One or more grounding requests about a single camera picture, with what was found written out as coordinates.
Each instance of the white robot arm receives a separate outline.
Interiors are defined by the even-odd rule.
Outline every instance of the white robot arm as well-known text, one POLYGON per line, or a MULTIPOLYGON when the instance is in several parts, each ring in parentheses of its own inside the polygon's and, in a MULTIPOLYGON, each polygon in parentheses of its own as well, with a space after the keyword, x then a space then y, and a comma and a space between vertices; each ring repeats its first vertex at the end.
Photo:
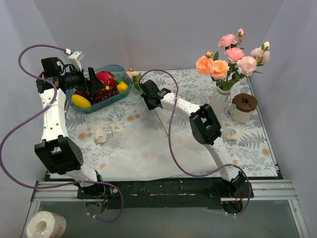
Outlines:
MULTIPOLYGON (((72 58, 76 60, 81 54, 74 52, 72 55, 77 55, 72 58)), ((78 64, 75 64, 75 69, 63 74, 58 58, 46 58, 41 61, 44 69, 43 75, 56 85, 57 96, 50 105, 54 89, 49 83, 37 80, 43 108, 46 106, 50 108, 44 113, 42 142, 35 145, 35 153, 50 173, 67 175, 75 181, 83 181, 76 185, 86 194, 100 197, 105 192, 103 185, 84 182, 86 180, 102 181, 102 178, 97 171, 84 163, 81 149, 68 137, 64 105, 67 89, 78 88, 95 93, 105 88, 105 85, 97 79, 93 68, 88 68, 88 80, 84 77, 83 70, 78 64)))
MULTIPOLYGON (((172 111, 175 103, 175 94, 168 93, 166 94, 163 99, 161 99, 161 105, 163 109, 172 111)), ((192 114, 199 111, 201 107, 197 104, 189 103, 181 98, 177 99, 176 110, 175 113, 185 119, 189 119, 192 114)), ((216 139, 211 144, 204 144, 207 150, 210 152, 213 160, 215 161, 218 167, 231 164, 231 160, 228 160, 230 157, 226 151, 226 148, 221 140, 221 138, 216 139)), ((234 167, 226 167, 220 170, 221 177, 226 181, 231 181, 234 179, 238 174, 238 169, 234 167)))
MULTIPOLYGON (((165 88, 159 90, 152 80, 147 80, 140 87, 143 90, 142 97, 149 110, 157 107, 173 110, 175 94, 170 90, 165 88)), ((193 137, 207 148, 218 167, 231 164, 230 157, 220 138, 220 123, 210 105, 199 106, 177 98, 175 113, 189 119, 193 137)), ((238 193, 246 180, 244 175, 232 166, 222 168, 220 175, 230 194, 238 193)))

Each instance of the white wall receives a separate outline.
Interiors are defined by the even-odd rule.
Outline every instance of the white wall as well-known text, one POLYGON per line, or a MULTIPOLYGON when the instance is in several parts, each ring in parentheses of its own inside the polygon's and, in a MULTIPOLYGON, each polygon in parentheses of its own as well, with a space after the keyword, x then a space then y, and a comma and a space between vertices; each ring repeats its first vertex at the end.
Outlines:
MULTIPOLYGON (((32 0, 0 0, 0 138, 41 108, 35 79, 18 67, 19 53, 27 46, 55 42, 32 0)), ((41 59, 58 56, 59 51, 33 50, 23 64, 40 74, 41 59)), ((4 145, 2 153, 8 170, 24 183, 35 185, 45 168, 34 153, 34 144, 41 141, 42 118, 19 129, 4 145)), ((0 237, 20 237, 30 206, 32 190, 20 187, 0 170, 0 237)))
POLYGON ((260 44, 283 1, 34 2, 58 45, 84 51, 84 66, 168 69, 193 68, 207 50, 217 50, 222 35, 240 27, 247 31, 244 45, 250 51, 260 44))
POLYGON ((83 51, 83 67, 129 67, 114 3, 105 0, 34 0, 56 43, 83 51))
POLYGON ((252 77, 273 149, 292 179, 312 238, 317 237, 317 2, 285 0, 265 40, 273 45, 265 74, 252 77))

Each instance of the yellow pepper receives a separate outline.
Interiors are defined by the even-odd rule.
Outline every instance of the yellow pepper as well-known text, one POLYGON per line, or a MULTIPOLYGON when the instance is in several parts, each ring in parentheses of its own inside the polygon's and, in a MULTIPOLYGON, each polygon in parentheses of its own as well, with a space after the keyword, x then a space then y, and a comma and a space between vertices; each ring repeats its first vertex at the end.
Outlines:
POLYGON ((84 97, 74 94, 71 96, 71 101, 78 108, 88 108, 91 107, 91 103, 84 97))
POLYGON ((119 93, 122 93, 122 92, 124 92, 125 90, 127 90, 127 89, 129 88, 129 86, 128 86, 125 82, 121 81, 121 82, 117 85, 117 88, 118 88, 119 93))

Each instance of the toilet paper roll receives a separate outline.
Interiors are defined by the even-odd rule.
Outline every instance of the toilet paper roll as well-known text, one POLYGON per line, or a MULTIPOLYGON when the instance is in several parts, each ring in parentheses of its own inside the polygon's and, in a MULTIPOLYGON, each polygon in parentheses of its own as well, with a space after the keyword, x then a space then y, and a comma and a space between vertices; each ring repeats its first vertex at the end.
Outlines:
POLYGON ((66 229, 66 220, 60 214, 41 211, 26 228, 28 238, 60 238, 66 229))

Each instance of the clear plastic bowl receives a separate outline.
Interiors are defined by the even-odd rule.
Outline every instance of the clear plastic bowl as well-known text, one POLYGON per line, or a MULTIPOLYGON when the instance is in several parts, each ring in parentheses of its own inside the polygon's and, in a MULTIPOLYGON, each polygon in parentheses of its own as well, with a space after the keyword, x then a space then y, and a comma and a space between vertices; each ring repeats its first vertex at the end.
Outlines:
POLYGON ((127 85, 128 85, 128 89, 125 90, 124 92, 122 93, 119 93, 115 96, 112 96, 106 100, 103 100, 102 102, 99 102, 97 104, 94 104, 92 105, 91 107, 89 108, 78 108, 76 107, 73 102, 71 101, 71 96, 74 94, 75 92, 75 89, 71 89, 71 90, 67 90, 66 91, 66 96, 67 96, 67 99, 70 103, 70 105, 72 106, 73 109, 75 109, 76 111, 79 111, 79 112, 83 112, 83 113, 86 113, 86 114, 89 114, 89 113, 93 113, 95 111, 98 111, 100 110, 101 108, 104 108, 106 106, 109 106, 115 102, 118 102, 120 101, 121 99, 125 98, 126 96, 128 96, 129 94, 129 91, 130 89, 132 88, 132 80, 131 78, 127 75, 126 71, 124 70, 124 68, 122 68, 121 66, 119 65, 116 65, 116 64, 112 64, 112 65, 108 65, 106 67, 103 67, 103 68, 100 68, 98 70, 95 71, 95 73, 98 73, 100 71, 108 71, 108 72, 111 72, 114 76, 115 76, 115 81, 116 82, 125 82, 127 85))

